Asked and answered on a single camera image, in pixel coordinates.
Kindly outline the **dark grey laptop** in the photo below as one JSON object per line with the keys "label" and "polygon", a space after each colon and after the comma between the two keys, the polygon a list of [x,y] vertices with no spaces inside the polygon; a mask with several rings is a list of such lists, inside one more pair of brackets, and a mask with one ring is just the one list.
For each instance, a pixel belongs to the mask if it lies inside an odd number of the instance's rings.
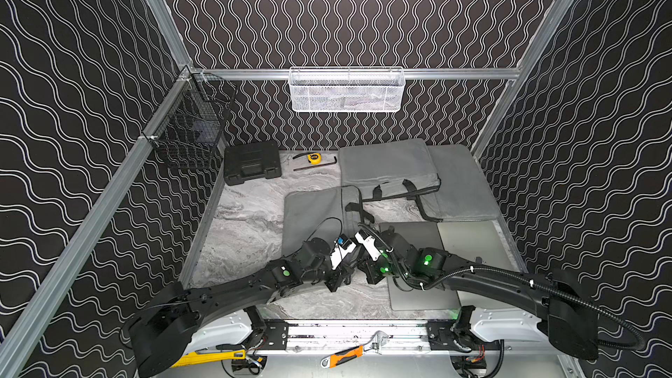
{"label": "dark grey laptop", "polygon": [[[409,244],[417,249],[437,248],[442,250],[439,229],[433,222],[382,222],[381,232],[389,228],[395,229]],[[458,293],[453,290],[443,290],[439,286],[423,292],[413,290],[402,279],[397,280],[399,287],[393,278],[387,279],[388,293],[390,294],[391,309],[395,312],[410,311],[458,311],[461,307]]]}

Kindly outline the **silver laptop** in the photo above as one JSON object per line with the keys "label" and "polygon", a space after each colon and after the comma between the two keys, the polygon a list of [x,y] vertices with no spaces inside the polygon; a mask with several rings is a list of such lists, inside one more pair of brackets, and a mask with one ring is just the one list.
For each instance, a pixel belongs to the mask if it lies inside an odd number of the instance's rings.
{"label": "silver laptop", "polygon": [[[437,224],[444,250],[472,262],[491,267],[518,271],[512,262],[501,235],[492,220],[483,222],[441,222]],[[461,306],[483,309],[509,309],[511,304],[498,302],[469,292],[437,290],[435,293],[439,310],[458,310]]]}

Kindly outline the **grey zippered laptop bag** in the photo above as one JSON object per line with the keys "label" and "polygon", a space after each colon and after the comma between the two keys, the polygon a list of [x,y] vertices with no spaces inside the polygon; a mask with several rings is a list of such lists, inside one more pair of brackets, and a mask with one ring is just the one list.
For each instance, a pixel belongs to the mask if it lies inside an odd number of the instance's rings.
{"label": "grey zippered laptop bag", "polygon": [[441,185],[437,192],[416,198],[422,218],[428,222],[492,221],[501,215],[480,166],[464,145],[428,148]]}

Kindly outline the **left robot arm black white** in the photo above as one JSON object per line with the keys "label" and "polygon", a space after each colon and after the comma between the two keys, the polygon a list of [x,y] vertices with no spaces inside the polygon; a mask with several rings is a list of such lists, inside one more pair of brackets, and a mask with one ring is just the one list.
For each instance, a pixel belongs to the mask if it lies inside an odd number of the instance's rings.
{"label": "left robot arm black white", "polygon": [[201,288],[167,285],[124,324],[138,375],[152,377],[169,369],[187,352],[197,330],[228,314],[321,285],[335,292],[352,275],[359,251],[360,244],[349,238],[332,244],[315,237],[244,278]]}

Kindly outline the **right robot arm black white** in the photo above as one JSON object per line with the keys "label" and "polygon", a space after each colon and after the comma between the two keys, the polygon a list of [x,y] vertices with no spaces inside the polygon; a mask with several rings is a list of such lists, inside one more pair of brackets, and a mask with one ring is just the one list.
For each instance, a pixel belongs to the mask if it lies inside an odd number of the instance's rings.
{"label": "right robot arm black white", "polygon": [[360,268],[371,285],[390,275],[412,290],[468,292],[514,306],[540,320],[537,330],[551,346],[580,360],[597,360],[600,348],[646,346],[637,327],[581,296],[579,283],[560,271],[544,276],[477,264],[438,248],[415,248],[392,229],[365,224],[355,241],[366,251]]}

